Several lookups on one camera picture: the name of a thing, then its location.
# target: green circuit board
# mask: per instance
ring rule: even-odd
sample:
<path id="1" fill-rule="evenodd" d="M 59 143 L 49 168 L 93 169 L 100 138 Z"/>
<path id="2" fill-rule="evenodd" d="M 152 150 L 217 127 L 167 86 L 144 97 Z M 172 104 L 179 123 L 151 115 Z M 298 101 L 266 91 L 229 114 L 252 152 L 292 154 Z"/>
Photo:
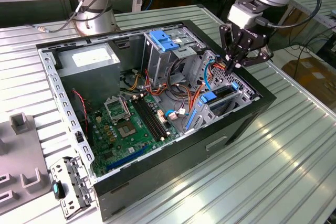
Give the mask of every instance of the green circuit board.
<path id="1" fill-rule="evenodd" d="M 144 100 L 151 106 L 153 114 L 158 118 L 157 110 L 159 108 L 153 97 L 147 95 Z M 155 140 L 130 100 L 126 101 L 126 105 L 131 114 L 130 118 L 120 120 L 116 124 L 112 123 L 105 107 L 88 114 L 93 140 L 90 141 L 90 146 L 95 156 L 92 167 L 98 177 L 106 174 L 111 165 L 118 164 L 126 158 L 130 160 L 137 158 L 139 155 L 146 154 L 179 137 L 177 130 L 172 125 L 168 127 L 162 125 L 166 131 L 170 132 L 170 135 L 163 141 Z M 112 111 L 120 113 L 121 110 L 118 103 L 109 104 L 108 108 L 111 113 L 113 113 Z"/>

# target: expansion card slot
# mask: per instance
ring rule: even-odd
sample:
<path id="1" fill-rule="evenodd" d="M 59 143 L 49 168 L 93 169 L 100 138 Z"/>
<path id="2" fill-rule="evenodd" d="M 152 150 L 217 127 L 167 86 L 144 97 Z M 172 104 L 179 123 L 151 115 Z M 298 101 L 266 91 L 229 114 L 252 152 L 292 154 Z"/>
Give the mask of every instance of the expansion card slot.
<path id="1" fill-rule="evenodd" d="M 114 168 L 117 168 L 121 165 L 126 164 L 127 162 L 131 161 L 132 159 L 140 157 L 142 154 L 144 154 L 144 151 L 147 149 L 147 147 L 148 146 L 145 146 L 144 148 L 138 150 L 137 152 L 134 152 L 133 154 L 131 154 L 127 157 L 124 157 L 121 160 L 118 160 L 118 161 L 114 162 L 113 164 L 110 164 L 110 165 L 106 166 L 106 170 L 107 171 L 112 170 Z"/>

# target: cardboard box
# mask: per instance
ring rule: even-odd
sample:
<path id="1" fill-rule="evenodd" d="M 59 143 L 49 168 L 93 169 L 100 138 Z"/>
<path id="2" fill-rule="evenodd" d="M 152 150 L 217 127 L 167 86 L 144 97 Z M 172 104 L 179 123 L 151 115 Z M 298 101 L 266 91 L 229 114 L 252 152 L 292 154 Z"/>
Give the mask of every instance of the cardboard box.
<path id="1" fill-rule="evenodd" d="M 282 70 L 293 77 L 297 60 L 288 62 Z M 336 109 L 336 74 L 315 57 L 301 59 L 295 80 L 330 109 Z"/>

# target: slotted aluminum profile table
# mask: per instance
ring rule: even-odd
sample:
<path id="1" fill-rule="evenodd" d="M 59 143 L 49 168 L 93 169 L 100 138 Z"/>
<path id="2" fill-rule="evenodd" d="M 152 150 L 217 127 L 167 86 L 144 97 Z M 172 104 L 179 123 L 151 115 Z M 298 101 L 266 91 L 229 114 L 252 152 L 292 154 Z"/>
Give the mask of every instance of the slotted aluminum profile table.
<path id="1" fill-rule="evenodd" d="M 285 22 L 294 8 L 299 9 L 307 15 L 310 15 L 314 11 L 316 3 L 316 0 L 292 0 L 279 24 L 282 25 Z M 316 31 L 320 24 L 324 25 L 326 28 L 332 28 L 336 26 L 336 18 L 331 16 L 332 10 L 336 10 L 336 0 L 322 0 L 320 10 L 313 18 L 317 21 L 317 23 L 309 28 L 309 32 L 307 33 L 309 36 L 307 36 L 304 41 L 308 41 L 314 35 L 314 31 Z"/>
<path id="2" fill-rule="evenodd" d="M 191 19 L 220 44 L 221 21 L 197 6 L 117 15 L 122 29 Z M 44 24 L 57 29 L 64 22 Z M 34 116 L 48 167 L 74 156 L 35 44 L 77 37 L 0 29 L 0 120 Z M 249 68 L 277 100 L 233 144 L 126 208 L 107 223 L 323 223 L 336 207 L 336 115 L 271 62 Z M 64 223 L 53 193 L 0 223 Z M 99 223 L 95 206 L 70 223 Z"/>

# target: blue cable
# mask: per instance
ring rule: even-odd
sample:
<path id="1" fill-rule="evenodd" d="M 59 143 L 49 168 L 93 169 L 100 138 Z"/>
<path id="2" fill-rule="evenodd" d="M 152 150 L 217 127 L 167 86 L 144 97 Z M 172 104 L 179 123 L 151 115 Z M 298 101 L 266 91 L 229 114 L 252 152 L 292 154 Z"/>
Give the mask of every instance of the blue cable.
<path id="1" fill-rule="evenodd" d="M 146 8 L 145 10 L 148 10 L 148 8 L 151 7 L 152 1 L 153 1 L 153 0 L 151 0 L 151 1 L 149 2 L 149 5 L 147 6 L 147 8 Z"/>
<path id="2" fill-rule="evenodd" d="M 173 113 L 175 112 L 174 110 L 167 110 L 166 113 L 165 113 L 165 116 L 167 117 L 170 113 Z"/>
<path id="3" fill-rule="evenodd" d="M 209 90 L 211 90 L 210 88 L 210 84 L 208 83 L 208 78 L 207 78 L 207 70 L 208 70 L 208 66 L 211 64 L 211 63 L 214 63 L 215 61 L 214 60 L 211 60 L 209 61 L 206 65 L 205 65 L 205 68 L 204 68 L 204 82 L 205 82 L 205 85 L 207 86 L 207 88 Z"/>

